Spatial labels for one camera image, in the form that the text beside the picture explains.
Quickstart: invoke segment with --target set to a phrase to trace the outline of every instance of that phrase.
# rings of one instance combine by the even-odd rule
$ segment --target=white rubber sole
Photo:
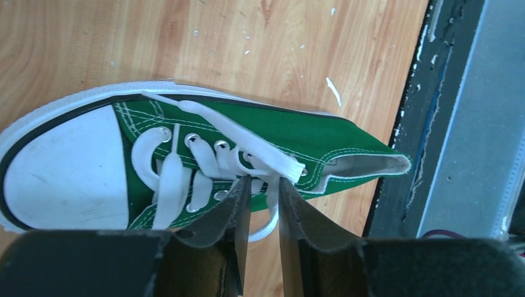
[[[16,144],[23,136],[25,136],[35,128],[41,126],[42,124],[51,121],[52,119],[61,116],[64,113],[68,113],[82,106],[100,100],[104,100],[112,96],[140,94],[142,91],[147,91],[156,94],[210,96],[229,100],[250,102],[259,105],[272,106],[229,95],[227,93],[211,90],[208,88],[195,87],[191,85],[178,85],[174,82],[125,82],[122,84],[105,85],[102,87],[96,87],[90,90],[81,91],[79,93],[66,96],[62,99],[55,100],[18,119],[0,134],[0,160],[2,160],[5,157],[9,149],[14,144]],[[306,112],[325,116],[335,116],[333,114],[323,112]],[[4,226],[4,229],[6,231],[13,231],[18,233],[24,232],[23,229],[11,223],[4,216],[3,213],[0,213],[0,224]]]

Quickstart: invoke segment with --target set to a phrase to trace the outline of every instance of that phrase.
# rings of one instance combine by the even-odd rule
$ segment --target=white scrap
[[[425,25],[425,28],[423,28],[423,33],[421,33],[421,39],[419,40],[419,46],[417,47],[417,55],[416,59],[421,62],[421,51],[423,50],[423,44],[425,43],[425,37],[427,35],[427,29],[428,25]]]
[[[332,83],[332,81],[328,77],[326,78],[326,83],[328,84],[328,87],[330,88],[330,90],[332,90],[332,92],[336,96],[337,104],[341,106],[341,96],[339,95],[339,92],[337,91],[336,86]]]

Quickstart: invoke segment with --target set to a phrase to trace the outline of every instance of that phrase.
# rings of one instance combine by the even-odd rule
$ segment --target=wooden table
[[[65,95],[174,80],[349,118],[387,142],[426,0],[0,2],[0,128]],[[327,86],[341,95],[341,106]],[[375,183],[311,200],[361,234]],[[261,225],[266,212],[254,213]],[[0,233],[0,252],[16,237]],[[278,232],[248,248],[245,296],[281,296]]]

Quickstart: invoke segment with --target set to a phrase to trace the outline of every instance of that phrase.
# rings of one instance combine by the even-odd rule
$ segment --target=shoelace
[[[257,231],[250,233],[248,241],[265,238],[279,221],[278,195],[281,176],[296,183],[305,169],[304,164],[281,152],[272,144],[255,135],[223,114],[194,101],[176,101],[157,94],[142,92],[142,95],[187,113],[198,114],[212,124],[236,146],[230,149],[226,141],[220,140],[212,148],[197,134],[188,134],[184,144],[189,148],[199,165],[193,177],[193,190],[188,212],[197,212],[205,207],[213,190],[213,180],[235,181],[237,176],[251,175],[254,179],[252,194],[259,193],[263,182],[267,183],[266,203],[270,211],[269,221]],[[131,163],[138,177],[154,192],[152,203],[157,203],[153,229],[166,229],[184,209],[191,182],[192,169],[183,166],[177,154],[180,125],[175,124],[173,133],[167,127],[155,127],[143,132],[135,141],[131,151]],[[171,151],[163,162],[157,162],[157,172],[152,169],[151,160],[155,149],[163,142],[171,141]],[[247,168],[239,160],[243,152]],[[215,195],[217,200],[223,197]]]

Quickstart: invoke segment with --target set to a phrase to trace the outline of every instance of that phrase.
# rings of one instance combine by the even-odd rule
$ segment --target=canvas shoe
[[[250,174],[253,210],[277,224],[278,180],[305,199],[406,173],[403,154],[327,113],[288,110],[173,82],[93,88],[0,134],[6,230],[187,225]]]

